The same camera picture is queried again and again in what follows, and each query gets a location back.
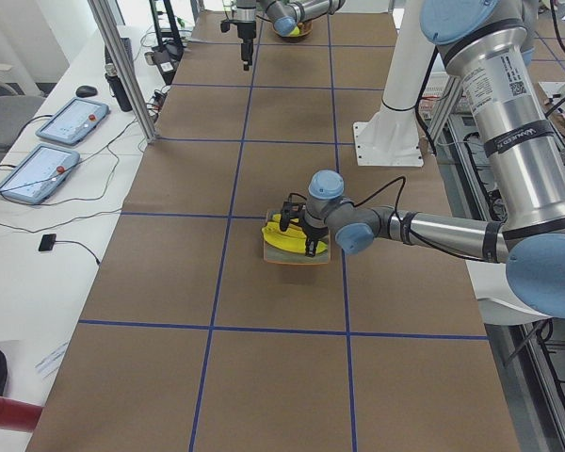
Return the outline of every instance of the computer mouse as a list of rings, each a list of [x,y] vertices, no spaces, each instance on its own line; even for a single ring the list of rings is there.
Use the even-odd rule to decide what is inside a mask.
[[[77,97],[90,97],[95,96],[98,93],[98,89],[91,87],[90,85],[82,85],[75,90],[75,95]]]

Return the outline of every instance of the red cup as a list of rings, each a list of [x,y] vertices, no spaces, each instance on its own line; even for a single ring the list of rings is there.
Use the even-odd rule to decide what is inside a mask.
[[[34,431],[40,420],[42,407],[0,396],[0,428],[4,430]]]

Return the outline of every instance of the light blue joint cover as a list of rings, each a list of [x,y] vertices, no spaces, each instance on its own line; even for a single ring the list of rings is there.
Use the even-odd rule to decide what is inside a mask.
[[[451,44],[486,22],[499,1],[426,0],[421,8],[421,30],[436,45]]]
[[[281,36],[289,36],[295,27],[298,26],[292,17],[281,17],[274,23],[274,29]]]
[[[534,50],[536,49],[529,49],[521,53],[521,56],[524,58],[525,66],[529,66],[532,59],[534,59]]]
[[[565,318],[565,234],[540,234],[508,255],[508,285],[527,306]]]
[[[335,242],[347,254],[366,250],[375,240],[375,234],[366,223],[352,223],[344,226],[335,235]]]
[[[334,200],[343,195],[343,177],[330,169],[322,169],[312,176],[308,191],[318,200]]]

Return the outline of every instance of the gray chair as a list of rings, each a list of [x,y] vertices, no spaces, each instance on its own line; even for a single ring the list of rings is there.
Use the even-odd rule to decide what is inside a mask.
[[[40,96],[24,96],[16,93],[11,87],[8,95],[0,96],[0,162],[13,145],[19,131],[31,120],[44,98]]]

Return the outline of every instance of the white table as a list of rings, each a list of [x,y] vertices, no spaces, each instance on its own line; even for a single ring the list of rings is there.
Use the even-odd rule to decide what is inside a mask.
[[[133,27],[120,30],[123,37],[132,39],[134,55],[144,31]],[[135,69],[142,93],[148,100],[164,83],[156,67],[146,64],[143,52],[139,53]],[[86,158],[104,147],[134,119],[132,112],[121,112],[110,96],[105,81],[104,44],[98,31],[63,75],[37,116],[55,113],[74,96],[80,85],[96,87],[99,93],[91,99],[111,108],[104,122],[75,147],[82,158]],[[34,122],[25,129],[3,163],[18,163],[40,143],[35,131],[41,124],[41,121]],[[111,146],[121,161],[100,200],[31,207],[0,199],[0,222],[37,230],[75,217],[119,209],[142,158],[138,149],[139,144],[140,149],[144,147],[142,138],[139,126],[133,124]],[[100,196],[115,162],[116,158],[108,151],[93,157],[70,175],[48,203]],[[0,169],[0,180],[8,172],[8,169]],[[102,258],[118,217],[119,214],[110,214],[79,220],[50,232],[56,233],[57,240],[79,241]],[[9,372],[5,396],[39,405],[44,405],[57,372],[43,379],[35,365],[70,340],[98,270],[92,256],[77,245],[56,244],[51,252],[39,253],[42,234],[19,233],[0,227],[0,349],[7,356]],[[24,451],[30,437],[27,433],[0,430],[0,452]]]

